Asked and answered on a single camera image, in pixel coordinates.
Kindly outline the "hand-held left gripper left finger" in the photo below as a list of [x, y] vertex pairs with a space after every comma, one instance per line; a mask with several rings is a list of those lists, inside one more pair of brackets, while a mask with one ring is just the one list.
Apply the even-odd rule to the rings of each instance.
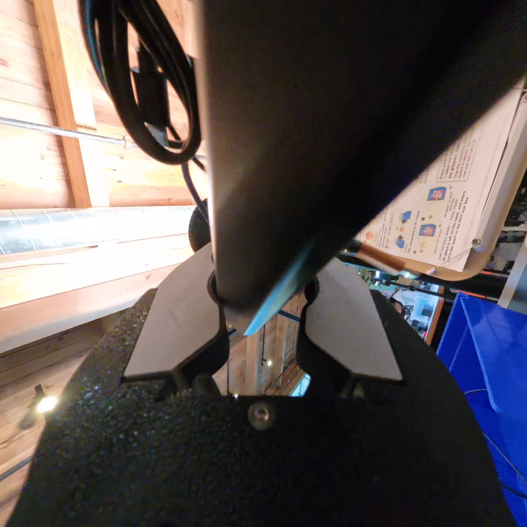
[[194, 380], [225, 365], [229, 335], [223, 308], [212, 293], [214, 270], [208, 243], [161, 282], [124, 380]]

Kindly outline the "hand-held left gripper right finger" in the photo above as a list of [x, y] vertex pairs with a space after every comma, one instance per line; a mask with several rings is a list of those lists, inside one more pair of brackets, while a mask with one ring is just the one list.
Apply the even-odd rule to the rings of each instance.
[[306, 396], [351, 396], [362, 380], [403, 382], [370, 289], [357, 272], [334, 258], [305, 293], [297, 359], [310, 377]]

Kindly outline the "black power bank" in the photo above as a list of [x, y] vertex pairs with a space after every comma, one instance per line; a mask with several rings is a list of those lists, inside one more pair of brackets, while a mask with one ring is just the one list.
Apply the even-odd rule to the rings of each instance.
[[251, 334], [526, 74], [526, 1], [199, 1], [217, 296]]

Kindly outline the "blue plastic bin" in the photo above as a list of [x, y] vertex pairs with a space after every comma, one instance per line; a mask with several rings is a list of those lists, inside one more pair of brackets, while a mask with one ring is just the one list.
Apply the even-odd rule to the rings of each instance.
[[437, 356], [478, 421], [517, 525], [526, 526], [526, 315], [459, 293]]

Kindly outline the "hanging ceiling lamp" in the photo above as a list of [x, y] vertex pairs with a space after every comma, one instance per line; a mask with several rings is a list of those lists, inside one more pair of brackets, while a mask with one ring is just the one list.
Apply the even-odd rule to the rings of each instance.
[[41, 418], [48, 416], [48, 414], [55, 409], [57, 404], [57, 397], [47, 395], [42, 384], [36, 385], [34, 390], [35, 394], [33, 400], [17, 425], [17, 428], [21, 431], [26, 431], [32, 428]]

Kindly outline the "printed instruction sheet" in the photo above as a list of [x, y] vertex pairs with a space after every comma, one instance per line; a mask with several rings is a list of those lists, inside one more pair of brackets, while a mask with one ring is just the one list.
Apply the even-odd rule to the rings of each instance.
[[520, 81], [355, 239], [421, 273], [464, 271], [491, 245], [526, 165], [526, 87]]

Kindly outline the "thin metal pipe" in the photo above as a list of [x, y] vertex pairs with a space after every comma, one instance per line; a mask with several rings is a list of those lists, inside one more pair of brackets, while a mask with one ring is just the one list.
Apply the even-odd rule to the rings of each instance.
[[130, 127], [128, 127], [128, 135], [130, 136], [129, 140], [111, 138], [109, 136], [103, 136], [89, 132], [74, 131], [67, 128], [22, 121], [9, 117], [1, 117], [1, 124], [10, 127], [24, 128], [27, 130], [57, 135], [63, 138], [90, 140], [114, 144], [117, 146], [138, 148], [153, 160], [170, 166], [193, 160], [200, 162], [209, 161], [207, 156], [197, 153], [197, 143], [194, 141], [175, 141], [175, 151], [170, 150], [170, 145], [168, 145], [166, 142], [159, 141], [157, 137], [150, 131], [148, 126], [141, 121], [133, 123]]

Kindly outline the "silver ventilation duct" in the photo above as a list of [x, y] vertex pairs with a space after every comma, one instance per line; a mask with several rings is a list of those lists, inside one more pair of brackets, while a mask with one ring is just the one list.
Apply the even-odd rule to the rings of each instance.
[[194, 206], [1, 210], [1, 256], [187, 234]]

